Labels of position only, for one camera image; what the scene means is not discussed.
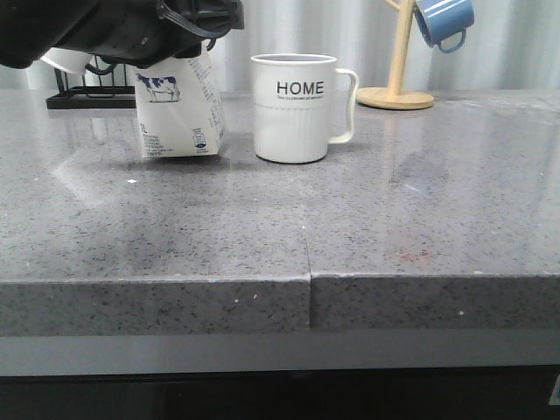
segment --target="blue mug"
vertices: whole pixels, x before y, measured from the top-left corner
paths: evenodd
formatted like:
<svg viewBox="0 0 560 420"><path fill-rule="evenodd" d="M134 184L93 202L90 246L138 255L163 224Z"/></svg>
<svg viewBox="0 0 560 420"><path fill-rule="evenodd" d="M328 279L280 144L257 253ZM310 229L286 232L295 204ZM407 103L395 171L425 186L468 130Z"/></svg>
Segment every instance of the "blue mug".
<svg viewBox="0 0 560 420"><path fill-rule="evenodd" d="M420 32L430 48L437 45L442 53L452 53L464 43L466 28L474 23L471 0L416 0L414 10ZM441 42L461 33L461 40L452 48L443 48Z"/></svg>

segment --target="wooden pole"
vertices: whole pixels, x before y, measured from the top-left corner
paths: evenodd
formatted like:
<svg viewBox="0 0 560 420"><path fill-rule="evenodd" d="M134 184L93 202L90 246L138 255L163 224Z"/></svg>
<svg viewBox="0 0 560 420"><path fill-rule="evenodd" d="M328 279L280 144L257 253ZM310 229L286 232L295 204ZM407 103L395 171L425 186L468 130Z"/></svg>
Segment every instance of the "wooden pole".
<svg viewBox="0 0 560 420"><path fill-rule="evenodd" d="M399 11L396 21L395 47L391 59L391 71L387 87L362 87L358 89L356 99L369 107L383 109L424 109L434 104L434 97L424 92L403 90L404 65L409 49L410 27L416 0L385 0Z"/></svg>
<svg viewBox="0 0 560 420"><path fill-rule="evenodd" d="M388 97L395 98L401 94L404 79L404 65L409 50L410 27L415 0L401 0L399 18L396 22L395 48L391 60L391 72L388 76Z"/></svg>

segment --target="white curtain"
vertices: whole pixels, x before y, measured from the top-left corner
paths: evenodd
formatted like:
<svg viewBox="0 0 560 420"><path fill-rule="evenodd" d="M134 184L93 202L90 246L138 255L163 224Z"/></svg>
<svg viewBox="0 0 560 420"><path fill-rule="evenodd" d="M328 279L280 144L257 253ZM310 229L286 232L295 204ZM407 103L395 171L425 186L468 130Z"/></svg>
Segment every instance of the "white curtain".
<svg viewBox="0 0 560 420"><path fill-rule="evenodd" d="M408 89L560 88L559 0L472 0L475 24L457 52L431 50L413 24ZM221 90L250 89L257 53L323 53L352 68L361 85L386 86L396 11L383 0L243 0L244 31L211 51ZM0 88L56 88L53 70L0 68Z"/></svg>

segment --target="dish rack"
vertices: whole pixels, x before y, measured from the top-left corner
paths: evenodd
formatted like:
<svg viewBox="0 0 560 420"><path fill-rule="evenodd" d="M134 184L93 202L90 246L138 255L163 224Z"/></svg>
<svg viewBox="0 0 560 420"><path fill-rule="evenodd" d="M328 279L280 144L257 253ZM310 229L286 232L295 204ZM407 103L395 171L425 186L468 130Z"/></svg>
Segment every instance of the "dish rack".
<svg viewBox="0 0 560 420"><path fill-rule="evenodd" d="M97 76L99 85L88 85L86 76L81 76L81 86L70 87L68 74L54 69L59 93L46 99L48 109L133 109L136 107L134 86L129 85L127 67L109 65L99 69L99 61L94 57L95 66L86 69ZM116 72L122 72L123 83L115 82Z"/></svg>

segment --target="speckled stone surface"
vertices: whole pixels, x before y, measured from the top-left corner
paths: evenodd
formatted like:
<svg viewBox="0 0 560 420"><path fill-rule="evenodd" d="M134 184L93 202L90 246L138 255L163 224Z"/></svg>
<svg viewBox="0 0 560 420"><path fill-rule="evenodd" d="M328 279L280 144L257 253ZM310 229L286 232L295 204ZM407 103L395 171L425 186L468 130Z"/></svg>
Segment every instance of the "speckled stone surface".
<svg viewBox="0 0 560 420"><path fill-rule="evenodd" d="M558 92L359 106L304 165L254 155L247 94L167 160L49 94L0 91L0 336L560 327Z"/></svg>

